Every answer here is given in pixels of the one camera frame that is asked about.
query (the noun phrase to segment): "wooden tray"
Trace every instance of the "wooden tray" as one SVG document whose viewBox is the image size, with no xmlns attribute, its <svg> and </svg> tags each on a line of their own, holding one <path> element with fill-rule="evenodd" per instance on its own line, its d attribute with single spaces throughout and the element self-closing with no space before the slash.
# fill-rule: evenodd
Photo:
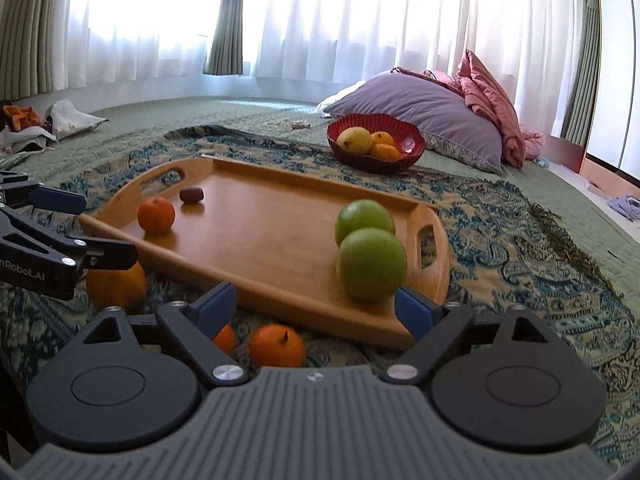
<svg viewBox="0 0 640 480">
<path fill-rule="evenodd" d="M 176 171 L 181 181 L 159 194 L 176 218 L 169 234 L 148 236 L 137 211 L 142 186 Z M 183 204 L 180 189 L 200 186 L 201 204 Z M 449 242 L 435 211 L 419 202 L 359 186 L 203 156 L 168 162 L 119 190 L 95 216 L 83 214 L 93 236 L 134 242 L 140 262 L 180 282 L 209 290 L 229 280 L 239 303 L 285 322 L 382 346 L 405 349 L 412 336 L 396 319 L 393 299 L 367 309 L 343 293 L 335 266 L 334 225 L 344 205 L 361 198 L 391 211 L 408 256 L 408 285 L 438 304 L 449 286 Z M 433 229 L 436 261 L 423 269 L 420 244 Z"/>
</svg>

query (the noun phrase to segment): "orange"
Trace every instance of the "orange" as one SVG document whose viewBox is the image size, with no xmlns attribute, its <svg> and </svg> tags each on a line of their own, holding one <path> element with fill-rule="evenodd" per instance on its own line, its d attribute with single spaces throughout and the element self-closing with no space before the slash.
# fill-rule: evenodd
<svg viewBox="0 0 640 480">
<path fill-rule="evenodd" d="M 146 297 L 145 269 L 136 262 L 128 270 L 88 270 L 86 293 L 97 311 L 108 306 L 137 310 Z"/>
<path fill-rule="evenodd" d="M 390 146 L 389 144 L 374 144 L 369 151 L 369 155 L 380 160 L 388 160 L 390 162 L 400 160 L 402 158 L 398 149 L 395 146 Z"/>
<path fill-rule="evenodd" d="M 145 200 L 138 208 L 138 224 L 147 234 L 167 234 L 174 221 L 174 206 L 161 196 L 153 196 Z"/>
<path fill-rule="evenodd" d="M 306 361 L 305 342 L 288 326 L 265 325 L 249 341 L 249 356 L 257 367 L 300 368 Z"/>
<path fill-rule="evenodd" d="M 218 332 L 218 335 L 213 338 L 213 342 L 218 348 L 220 348 L 225 354 L 231 355 L 238 345 L 238 338 L 231 325 L 226 324 L 223 329 Z"/>
<path fill-rule="evenodd" d="M 373 139 L 374 144 L 388 144 L 389 146 L 396 145 L 396 142 L 394 141 L 394 138 L 391 136 L 391 134 L 383 132 L 382 130 L 372 133 L 371 139 Z"/>
</svg>

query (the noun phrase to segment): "white sheer curtain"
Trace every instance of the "white sheer curtain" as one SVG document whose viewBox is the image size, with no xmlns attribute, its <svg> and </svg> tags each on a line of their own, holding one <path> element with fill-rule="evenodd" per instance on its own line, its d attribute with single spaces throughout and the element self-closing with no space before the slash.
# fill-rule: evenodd
<svg viewBox="0 0 640 480">
<path fill-rule="evenodd" d="M 257 77 L 344 83 L 392 68 L 455 73 L 475 51 L 529 128 L 559 135 L 583 0 L 245 0 Z"/>
<path fill-rule="evenodd" d="M 66 86 L 202 72 L 216 0 L 70 0 Z"/>
</svg>

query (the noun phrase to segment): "gray ridged gripper base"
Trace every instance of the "gray ridged gripper base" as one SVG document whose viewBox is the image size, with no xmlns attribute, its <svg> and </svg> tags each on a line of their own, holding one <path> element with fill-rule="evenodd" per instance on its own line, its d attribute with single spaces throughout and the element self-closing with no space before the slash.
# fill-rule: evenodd
<svg viewBox="0 0 640 480">
<path fill-rule="evenodd" d="M 249 384 L 213 390 L 183 428 L 151 446 L 83 455 L 48 445 L 19 473 L 27 480 L 605 480 L 612 471 L 588 446 L 544 456 L 485 449 L 449 429 L 417 388 L 348 367 L 264 368 Z"/>
</svg>

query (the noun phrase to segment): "green apple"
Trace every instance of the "green apple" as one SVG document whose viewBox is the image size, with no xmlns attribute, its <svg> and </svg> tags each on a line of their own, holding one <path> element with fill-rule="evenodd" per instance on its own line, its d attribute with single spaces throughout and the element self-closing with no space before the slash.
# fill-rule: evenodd
<svg viewBox="0 0 640 480">
<path fill-rule="evenodd" d="M 351 233 L 363 227 L 377 227 L 396 234 L 391 213 L 373 200 L 356 200 L 340 211 L 335 221 L 335 243 L 340 244 Z"/>
<path fill-rule="evenodd" d="M 350 298 L 379 301 L 393 295 L 406 278 L 406 251 L 389 231 L 363 228 L 340 245 L 338 280 Z"/>
</svg>

